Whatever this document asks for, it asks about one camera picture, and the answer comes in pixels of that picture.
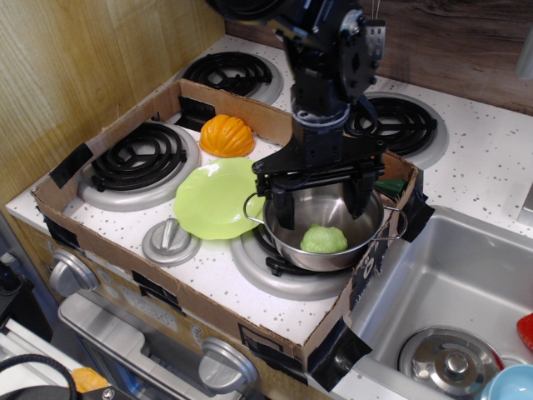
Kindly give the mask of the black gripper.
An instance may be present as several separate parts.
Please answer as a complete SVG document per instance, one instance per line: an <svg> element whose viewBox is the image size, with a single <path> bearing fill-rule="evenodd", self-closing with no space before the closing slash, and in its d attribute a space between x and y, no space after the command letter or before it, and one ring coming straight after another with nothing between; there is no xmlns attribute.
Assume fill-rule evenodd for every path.
<svg viewBox="0 0 533 400"><path fill-rule="evenodd" d="M293 191L343 183L343 199L353 218L365 211L374 182L383 174L386 144L375 137L351 137L343 124L292 121L289 143L253 163L258 196L272 198L280 226L293 230Z"/></svg>

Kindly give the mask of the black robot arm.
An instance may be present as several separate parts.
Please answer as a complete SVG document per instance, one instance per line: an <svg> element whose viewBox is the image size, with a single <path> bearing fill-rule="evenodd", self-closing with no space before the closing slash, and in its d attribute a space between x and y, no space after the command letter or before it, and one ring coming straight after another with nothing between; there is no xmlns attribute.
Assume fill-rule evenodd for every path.
<svg viewBox="0 0 533 400"><path fill-rule="evenodd" d="M356 1L211 1L226 20L267 25L283 41L294 78L291 138L255 162L257 193L283 228L295 227L294 196L340 183L348 212L366 211L384 172L385 143L348 137L351 107L375 82L377 61L366 44L366 19Z"/></svg>

